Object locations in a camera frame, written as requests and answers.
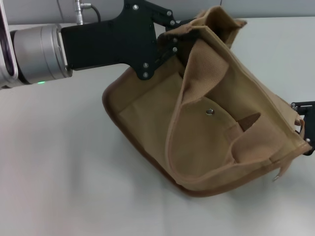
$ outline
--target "white tabletop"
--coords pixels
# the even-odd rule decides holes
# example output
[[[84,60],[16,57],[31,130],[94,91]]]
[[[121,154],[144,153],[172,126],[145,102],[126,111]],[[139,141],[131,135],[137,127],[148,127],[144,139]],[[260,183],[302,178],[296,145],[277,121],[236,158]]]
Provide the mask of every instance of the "white tabletop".
[[[315,18],[248,19],[232,50],[288,102],[315,100]],[[1,236],[313,236],[314,156],[190,198],[127,141],[101,97],[126,65],[0,91]]]

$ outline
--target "metal grommet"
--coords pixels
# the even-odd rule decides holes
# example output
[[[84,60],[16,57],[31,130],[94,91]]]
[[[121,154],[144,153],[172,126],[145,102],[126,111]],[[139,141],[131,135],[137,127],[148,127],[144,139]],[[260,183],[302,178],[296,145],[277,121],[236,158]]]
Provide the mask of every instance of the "metal grommet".
[[[209,116],[212,116],[214,113],[215,113],[215,111],[212,110],[212,109],[206,110],[206,114],[209,115]]]

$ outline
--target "brown piping trim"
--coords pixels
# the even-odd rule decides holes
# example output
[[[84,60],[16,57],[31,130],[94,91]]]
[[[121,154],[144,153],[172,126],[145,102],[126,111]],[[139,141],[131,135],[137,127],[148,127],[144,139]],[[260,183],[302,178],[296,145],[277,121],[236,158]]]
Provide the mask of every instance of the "brown piping trim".
[[[185,194],[192,196],[192,197],[209,197],[217,194],[221,194],[230,190],[233,190],[241,185],[244,185],[258,177],[261,177],[265,175],[266,173],[273,171],[275,169],[280,168],[284,162],[291,161],[298,155],[301,155],[307,151],[310,150],[310,146],[305,143],[304,145],[300,146],[295,151],[288,154],[286,157],[283,158],[284,161],[277,161],[269,166],[261,167],[250,174],[237,179],[234,182],[231,182],[229,184],[211,189],[211,190],[202,190],[202,191],[193,191],[184,188],[183,186],[176,183],[176,181],[167,173],[167,171],[153,158],[151,157],[144,148],[138,143],[138,141],[133,137],[133,135],[128,131],[128,129],[116,118],[115,113],[111,109],[110,103],[109,103],[109,96],[110,93],[115,90],[116,87],[120,85],[124,81],[124,79],[132,73],[132,69],[127,69],[116,81],[114,81],[112,84],[110,84],[107,89],[104,91],[102,96],[102,102],[104,105],[104,108],[111,118],[111,120],[114,122],[114,124],[121,130],[121,132],[127,137],[127,139],[134,145],[134,147],[157,169],[159,170],[173,185],[175,185],[177,188],[179,188],[182,192]]]

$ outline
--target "canvas bag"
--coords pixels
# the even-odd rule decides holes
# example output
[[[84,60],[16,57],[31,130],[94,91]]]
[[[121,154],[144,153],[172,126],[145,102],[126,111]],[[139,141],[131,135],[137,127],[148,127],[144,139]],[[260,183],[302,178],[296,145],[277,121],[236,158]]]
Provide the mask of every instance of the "canvas bag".
[[[103,94],[130,142],[191,196],[229,191],[277,168],[280,177],[311,149],[303,120],[230,51],[244,24],[212,8],[160,37],[200,32],[153,78],[141,81],[129,68]]]

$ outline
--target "gray wall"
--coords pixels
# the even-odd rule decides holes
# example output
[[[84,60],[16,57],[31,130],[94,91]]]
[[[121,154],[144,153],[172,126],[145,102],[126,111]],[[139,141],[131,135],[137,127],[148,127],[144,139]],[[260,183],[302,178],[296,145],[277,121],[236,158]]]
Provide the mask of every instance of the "gray wall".
[[[222,5],[234,17],[315,16],[315,0],[150,0],[170,8],[176,19],[187,19],[201,9]],[[102,19],[117,16],[123,0],[86,0],[98,7]],[[74,0],[3,0],[9,24],[75,22]],[[95,21],[93,11],[84,12]]]

